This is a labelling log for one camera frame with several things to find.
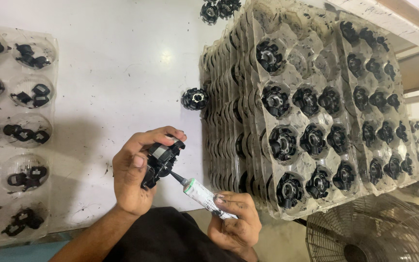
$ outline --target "right hand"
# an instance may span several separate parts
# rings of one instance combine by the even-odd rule
[[[156,142],[165,146],[174,144],[174,140],[166,134],[183,142],[187,139],[181,130],[171,126],[161,127],[132,135],[114,156],[114,194],[117,199],[116,206],[121,210],[134,216],[141,216],[150,209],[156,186],[145,190],[140,184],[147,171],[148,148]]]

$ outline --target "stacked plastic trays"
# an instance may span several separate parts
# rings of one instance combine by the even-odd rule
[[[0,246],[48,232],[56,40],[0,27]]]
[[[215,190],[292,220],[419,180],[398,64],[369,22],[247,1],[200,69]]]

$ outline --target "dirty hand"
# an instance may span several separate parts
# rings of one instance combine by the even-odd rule
[[[148,148],[155,142],[165,146],[174,143],[170,134],[181,141],[187,136],[171,126],[134,134],[113,158],[114,193],[117,207],[135,216],[148,212],[156,187],[143,189],[140,184],[147,171]]]
[[[222,220],[213,215],[208,237],[222,249],[232,251],[247,261],[257,261],[252,247],[258,242],[261,223],[251,196],[223,191],[215,194],[214,203],[239,219]]]

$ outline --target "glue tube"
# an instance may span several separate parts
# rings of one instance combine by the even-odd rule
[[[189,180],[177,175],[176,173],[169,171],[169,173],[183,185],[183,192],[198,202],[200,205],[204,206],[206,210],[210,211],[211,213],[217,215],[222,219],[227,218],[237,218],[237,216],[226,213],[220,210],[214,204],[214,194],[206,189],[200,182],[198,182],[195,178],[190,178]]]

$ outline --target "electric fan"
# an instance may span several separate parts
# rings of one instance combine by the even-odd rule
[[[419,262],[419,211],[388,194],[308,216],[312,262]]]

